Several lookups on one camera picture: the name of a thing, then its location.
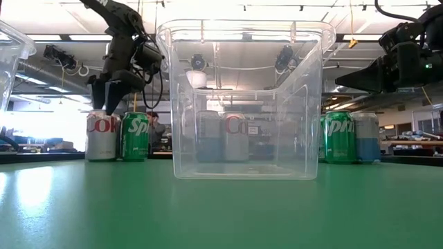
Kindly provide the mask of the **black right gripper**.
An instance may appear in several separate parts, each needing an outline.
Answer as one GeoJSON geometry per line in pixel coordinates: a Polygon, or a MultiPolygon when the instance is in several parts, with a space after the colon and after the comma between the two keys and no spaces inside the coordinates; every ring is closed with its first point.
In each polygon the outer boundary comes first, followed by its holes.
{"type": "MultiPolygon", "coordinates": [[[[417,88],[442,81],[442,51],[420,47],[405,41],[386,47],[388,79],[386,90],[417,88]]],[[[380,93],[383,91],[383,57],[359,71],[340,76],[335,84],[348,88],[380,93]]]]}

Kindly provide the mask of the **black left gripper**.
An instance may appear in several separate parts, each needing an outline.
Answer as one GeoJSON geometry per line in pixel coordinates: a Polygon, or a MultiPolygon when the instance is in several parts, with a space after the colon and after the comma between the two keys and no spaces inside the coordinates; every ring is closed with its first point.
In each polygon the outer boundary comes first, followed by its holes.
{"type": "Polygon", "coordinates": [[[124,96],[131,92],[140,92],[145,87],[145,80],[135,73],[122,69],[113,73],[101,72],[88,79],[92,88],[92,102],[94,109],[106,106],[106,113],[110,116],[117,108],[124,96]]]}

